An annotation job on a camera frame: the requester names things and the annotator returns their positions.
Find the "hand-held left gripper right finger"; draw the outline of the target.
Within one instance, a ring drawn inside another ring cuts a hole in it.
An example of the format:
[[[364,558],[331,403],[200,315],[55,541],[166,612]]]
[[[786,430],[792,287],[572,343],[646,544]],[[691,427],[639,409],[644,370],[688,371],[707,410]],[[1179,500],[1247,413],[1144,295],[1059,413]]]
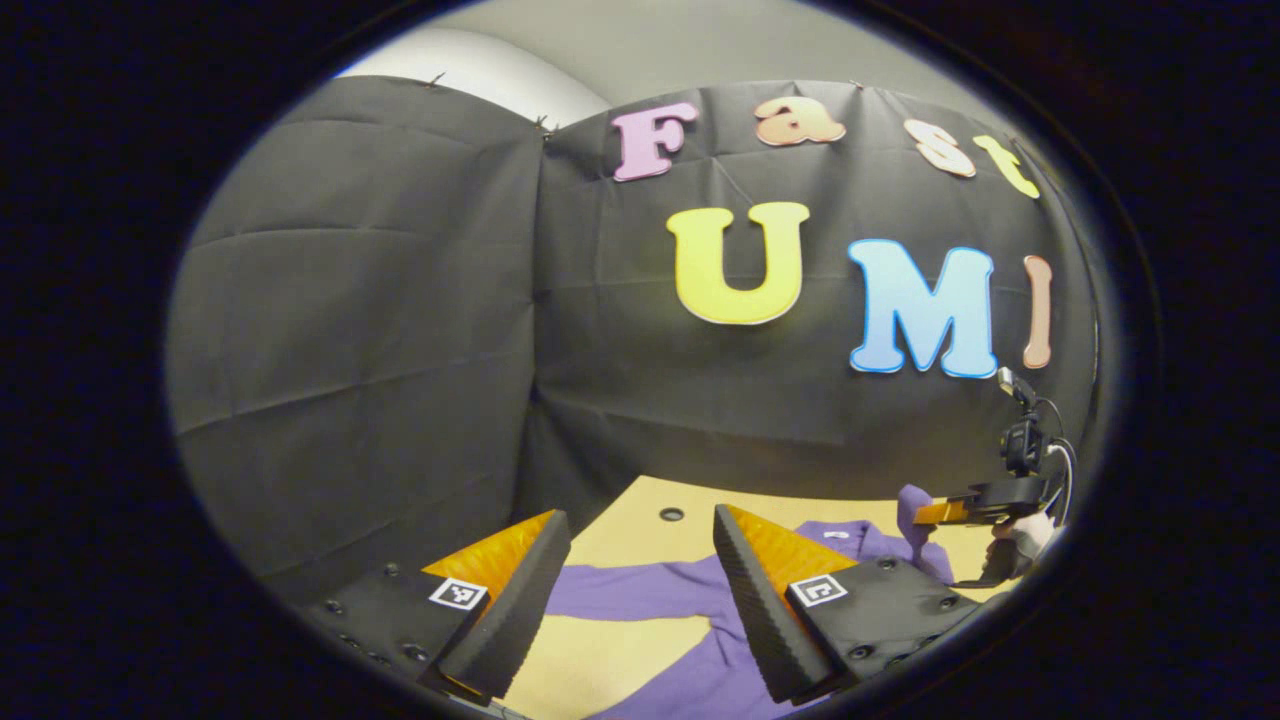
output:
[[[733,505],[716,506],[712,537],[751,656],[780,703],[893,673],[982,606],[906,559],[855,561]]]

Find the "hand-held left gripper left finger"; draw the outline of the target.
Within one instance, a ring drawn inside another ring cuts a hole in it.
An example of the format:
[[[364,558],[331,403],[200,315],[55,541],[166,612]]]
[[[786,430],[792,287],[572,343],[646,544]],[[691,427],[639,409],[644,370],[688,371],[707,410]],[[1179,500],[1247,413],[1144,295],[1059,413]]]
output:
[[[388,562],[300,611],[378,671],[488,706],[524,666],[571,539],[549,510],[424,568]]]

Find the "black backdrop cloth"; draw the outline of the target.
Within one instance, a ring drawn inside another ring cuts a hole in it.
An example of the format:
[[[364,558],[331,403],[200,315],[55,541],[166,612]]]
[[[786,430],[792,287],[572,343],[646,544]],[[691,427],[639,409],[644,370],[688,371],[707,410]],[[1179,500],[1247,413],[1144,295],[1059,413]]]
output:
[[[212,524],[312,603],[641,475],[879,500],[1001,471],[1053,400],[1085,497],[1130,375],[1094,219],[1019,140],[882,88],[690,88],[550,136],[343,77],[225,178],[166,393]]]

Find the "purple button-up shirt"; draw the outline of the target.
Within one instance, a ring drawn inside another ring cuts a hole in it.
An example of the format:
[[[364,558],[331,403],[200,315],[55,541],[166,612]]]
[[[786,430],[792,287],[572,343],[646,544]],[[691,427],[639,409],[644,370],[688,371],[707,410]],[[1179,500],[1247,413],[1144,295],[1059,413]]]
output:
[[[776,720],[712,543],[730,503],[823,544],[906,555],[897,502],[749,495],[639,477],[572,543],[503,698],[530,720]]]

